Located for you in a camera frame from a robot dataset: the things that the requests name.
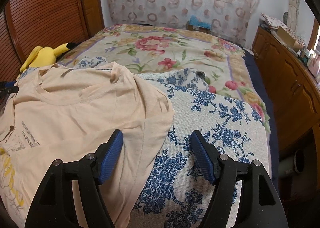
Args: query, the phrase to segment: floral bedspread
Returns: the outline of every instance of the floral bedspread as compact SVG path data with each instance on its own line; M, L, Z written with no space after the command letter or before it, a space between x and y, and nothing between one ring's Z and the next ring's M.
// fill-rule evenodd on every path
M59 63L74 66L86 56L115 61L135 74L199 69L210 92L249 103L270 133L265 104L252 86L243 55L239 46L202 32L123 24L98 32Z

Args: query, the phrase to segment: shirt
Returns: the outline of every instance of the shirt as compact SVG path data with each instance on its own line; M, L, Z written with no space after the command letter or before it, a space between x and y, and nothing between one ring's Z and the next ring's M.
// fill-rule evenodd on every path
M7 157L10 194L18 192L24 209L9 214L25 220L52 161L79 160L120 129L123 148L100 190L115 226L126 227L173 121L167 96L115 62L81 70L55 64L30 73L18 86L0 119L0 167ZM86 227L73 187L79 224Z

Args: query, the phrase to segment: navy blue bed sheet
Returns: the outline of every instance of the navy blue bed sheet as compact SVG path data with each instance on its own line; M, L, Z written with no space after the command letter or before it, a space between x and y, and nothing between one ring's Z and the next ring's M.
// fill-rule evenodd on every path
M273 103L268 97L266 89L263 84L262 77L260 75L260 71L257 67L257 64L254 61L254 57L246 50L244 50L245 57L245 65L247 66L252 85L258 95L266 104L267 114L270 116L269 124L270 124L270 154L271 154L271 169L272 169L272 177L271 180L276 190L278 191L278 167L279 167L279 149L278 149L278 137L277 137L277 129L276 122L273 113Z

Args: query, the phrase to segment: white wall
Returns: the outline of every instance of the white wall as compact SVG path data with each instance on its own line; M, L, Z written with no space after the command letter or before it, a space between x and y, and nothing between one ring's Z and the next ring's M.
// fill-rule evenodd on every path
M313 12L310 10L305 0L300 0L298 25L296 32L305 40L307 45L310 41L314 21L315 16L313 15Z
M249 21L245 47L250 49L252 46L259 26L260 13L263 12L282 21L283 14L288 11L288 7L289 0L260 0L258 7L252 13Z
M114 23L112 22L111 17L110 17L108 2L107 2L107 0L100 0L100 1L101 1L101 10L102 10L104 26L105 27L111 26Z

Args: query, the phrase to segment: blue plastic on box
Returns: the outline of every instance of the blue plastic on box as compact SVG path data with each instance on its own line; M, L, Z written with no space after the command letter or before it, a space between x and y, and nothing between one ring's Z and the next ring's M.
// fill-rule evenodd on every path
M199 26L199 27L202 27L202 28L206 28L206 29L211 29L211 24L210 23L201 22L194 15L191 16L191 18L189 20L189 24L193 25L193 26Z

